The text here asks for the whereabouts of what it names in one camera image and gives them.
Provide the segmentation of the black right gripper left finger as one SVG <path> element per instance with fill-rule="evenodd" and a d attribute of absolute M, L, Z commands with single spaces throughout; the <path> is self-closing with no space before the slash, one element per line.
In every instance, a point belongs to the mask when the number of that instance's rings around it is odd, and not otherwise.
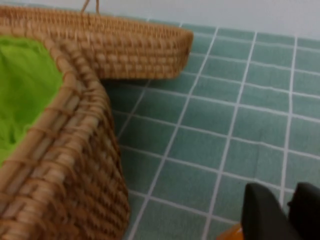
<path fill-rule="evenodd" d="M 300 240 L 278 200 L 265 186 L 245 186 L 241 227 L 244 240 Z"/>

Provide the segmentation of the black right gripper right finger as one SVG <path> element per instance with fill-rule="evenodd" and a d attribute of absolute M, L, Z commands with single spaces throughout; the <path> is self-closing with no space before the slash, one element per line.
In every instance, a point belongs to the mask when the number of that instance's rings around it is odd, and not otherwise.
<path fill-rule="evenodd" d="M 297 184 L 288 202 L 288 220 L 304 240 L 320 240 L 320 189 L 310 183 Z"/>

